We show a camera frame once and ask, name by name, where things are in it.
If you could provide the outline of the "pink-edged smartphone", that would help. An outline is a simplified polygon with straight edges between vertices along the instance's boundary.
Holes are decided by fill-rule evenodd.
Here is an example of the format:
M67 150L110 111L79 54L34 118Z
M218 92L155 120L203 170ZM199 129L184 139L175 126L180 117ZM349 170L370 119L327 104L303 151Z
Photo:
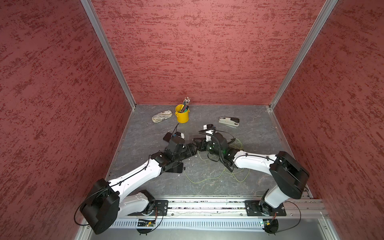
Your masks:
M178 173L181 174L184 169L184 163L180 162L177 163L175 166L171 167L170 169L166 170L166 173Z

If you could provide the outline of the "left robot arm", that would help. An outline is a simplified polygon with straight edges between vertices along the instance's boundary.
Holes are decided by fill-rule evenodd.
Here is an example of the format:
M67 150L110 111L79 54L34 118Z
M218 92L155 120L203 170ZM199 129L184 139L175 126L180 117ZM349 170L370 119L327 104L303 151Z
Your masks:
M183 160L197 154L198 146L186 144L179 136L169 140L162 152L149 155L148 160L131 172L113 180L100 179L76 209L96 235L105 232L118 217L133 213L150 215L155 210L155 198L148 191L131 193L163 173L183 170Z

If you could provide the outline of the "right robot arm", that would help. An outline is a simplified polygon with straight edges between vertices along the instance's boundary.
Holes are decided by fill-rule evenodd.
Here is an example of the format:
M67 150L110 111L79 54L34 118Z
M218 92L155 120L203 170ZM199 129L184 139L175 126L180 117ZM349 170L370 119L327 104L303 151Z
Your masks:
M276 185L268 189L256 207L258 214L274 216L283 212L283 203L288 199L299 200L306 188L310 173L289 153L280 151L275 155L248 153L230 146L223 135L202 132L204 138L194 138L197 150L218 157L227 170L249 169L272 176Z

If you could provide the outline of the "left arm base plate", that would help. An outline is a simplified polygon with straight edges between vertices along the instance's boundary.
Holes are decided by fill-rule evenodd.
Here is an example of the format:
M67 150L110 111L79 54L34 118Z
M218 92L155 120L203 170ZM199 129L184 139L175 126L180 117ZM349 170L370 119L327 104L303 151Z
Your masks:
M154 200L150 201L147 207L142 212L136 212L129 214L129 216L150 216L155 217L160 214L160 216L167 215L168 212L168 204L167 200Z

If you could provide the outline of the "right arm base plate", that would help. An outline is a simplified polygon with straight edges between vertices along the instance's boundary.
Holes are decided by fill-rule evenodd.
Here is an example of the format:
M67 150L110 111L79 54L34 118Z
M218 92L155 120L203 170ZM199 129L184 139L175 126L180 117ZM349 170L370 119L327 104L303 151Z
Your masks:
M264 201L245 201L248 217L286 217L287 213L283 204L274 208Z

